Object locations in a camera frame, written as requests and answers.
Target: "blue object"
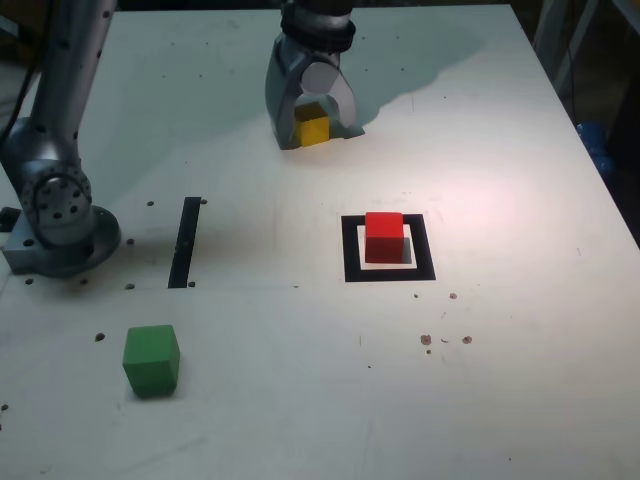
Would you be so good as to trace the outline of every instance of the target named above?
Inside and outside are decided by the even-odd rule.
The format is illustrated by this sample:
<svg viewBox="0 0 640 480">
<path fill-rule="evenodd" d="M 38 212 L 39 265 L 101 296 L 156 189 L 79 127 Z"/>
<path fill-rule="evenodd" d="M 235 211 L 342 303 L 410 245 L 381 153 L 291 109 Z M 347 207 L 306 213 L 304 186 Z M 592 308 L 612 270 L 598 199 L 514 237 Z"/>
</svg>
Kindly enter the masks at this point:
<svg viewBox="0 0 640 480">
<path fill-rule="evenodd" d="M 615 163 L 605 149 L 606 132 L 597 122 L 581 123 L 576 127 L 593 164 L 604 180 L 608 180 L 615 171 Z"/>
</svg>

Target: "metal stand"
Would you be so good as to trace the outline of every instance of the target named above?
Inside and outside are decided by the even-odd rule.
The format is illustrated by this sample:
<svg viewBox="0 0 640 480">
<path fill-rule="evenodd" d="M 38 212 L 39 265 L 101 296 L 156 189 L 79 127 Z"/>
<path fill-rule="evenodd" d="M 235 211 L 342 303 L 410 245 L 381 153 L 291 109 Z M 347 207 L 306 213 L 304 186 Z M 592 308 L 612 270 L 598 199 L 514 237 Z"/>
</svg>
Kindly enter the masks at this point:
<svg viewBox="0 0 640 480">
<path fill-rule="evenodd" d="M 120 244 L 120 227 L 108 210 L 92 207 L 96 228 L 86 242 L 65 247 L 47 247 L 34 235 L 24 213 L 16 222 L 3 254 L 17 275 L 39 273 L 47 277 L 68 277 L 106 260 Z"/>
</svg>

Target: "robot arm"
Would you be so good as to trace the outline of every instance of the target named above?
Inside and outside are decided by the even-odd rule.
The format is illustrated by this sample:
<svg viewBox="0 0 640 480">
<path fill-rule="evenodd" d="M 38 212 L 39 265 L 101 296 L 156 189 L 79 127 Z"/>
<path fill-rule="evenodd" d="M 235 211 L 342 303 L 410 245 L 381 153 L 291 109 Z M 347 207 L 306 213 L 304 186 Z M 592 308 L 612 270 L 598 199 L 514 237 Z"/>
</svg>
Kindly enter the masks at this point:
<svg viewBox="0 0 640 480">
<path fill-rule="evenodd" d="M 267 71 L 265 97 L 281 149 L 299 145 L 294 110 L 302 95 L 327 95 L 345 128 L 356 120 L 351 87 L 340 71 L 340 54 L 353 42 L 353 0 L 297 0 L 282 8 L 282 34 Z"/>
<path fill-rule="evenodd" d="M 61 0 L 35 102 L 0 144 L 0 162 L 22 206 L 3 253 L 16 274 L 74 275 L 106 258 L 120 228 L 94 206 L 78 135 L 117 0 Z M 328 95 L 341 123 L 355 103 L 340 72 L 351 47 L 353 0 L 288 1 L 266 79 L 267 110 L 281 148 L 294 148 L 294 108 L 303 94 Z"/>
<path fill-rule="evenodd" d="M 22 214 L 3 253 L 14 273 L 68 276 L 106 259 L 118 223 L 95 207 L 78 132 L 117 0 L 62 0 L 35 102 L 0 145 Z"/>
</svg>

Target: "black square marker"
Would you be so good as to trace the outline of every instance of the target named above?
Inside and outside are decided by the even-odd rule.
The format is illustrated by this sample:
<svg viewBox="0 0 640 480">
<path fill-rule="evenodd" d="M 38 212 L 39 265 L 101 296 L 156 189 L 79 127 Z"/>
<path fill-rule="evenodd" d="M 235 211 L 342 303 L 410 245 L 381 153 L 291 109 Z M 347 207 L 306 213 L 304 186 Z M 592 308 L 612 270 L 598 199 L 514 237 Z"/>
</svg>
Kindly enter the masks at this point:
<svg viewBox="0 0 640 480">
<path fill-rule="evenodd" d="M 403 222 L 411 229 L 416 268 L 362 270 L 358 249 L 358 226 L 364 225 L 364 215 L 342 217 L 342 255 L 344 257 L 345 282 L 408 282 L 435 280 L 427 230 L 420 214 L 403 215 Z"/>
</svg>

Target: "table surface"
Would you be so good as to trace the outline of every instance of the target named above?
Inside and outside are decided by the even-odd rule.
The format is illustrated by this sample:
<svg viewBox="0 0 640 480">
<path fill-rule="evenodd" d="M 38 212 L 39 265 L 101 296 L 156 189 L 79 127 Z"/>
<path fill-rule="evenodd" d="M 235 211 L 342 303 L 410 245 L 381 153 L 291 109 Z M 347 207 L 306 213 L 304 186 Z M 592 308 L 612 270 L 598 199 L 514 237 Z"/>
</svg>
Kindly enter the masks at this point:
<svg viewBox="0 0 640 480">
<path fill-rule="evenodd" d="M 637 478 L 640 255 L 510 7 L 354 11 L 366 134 L 290 152 L 278 15 L 115 15 L 79 141 L 135 245 L 32 285 L 0 263 L 0 477 Z M 186 196 L 196 287 L 169 290 Z M 344 282 L 340 217 L 372 210 L 424 215 L 436 281 Z M 179 385 L 141 401 L 125 337 L 158 324 Z"/>
</svg>

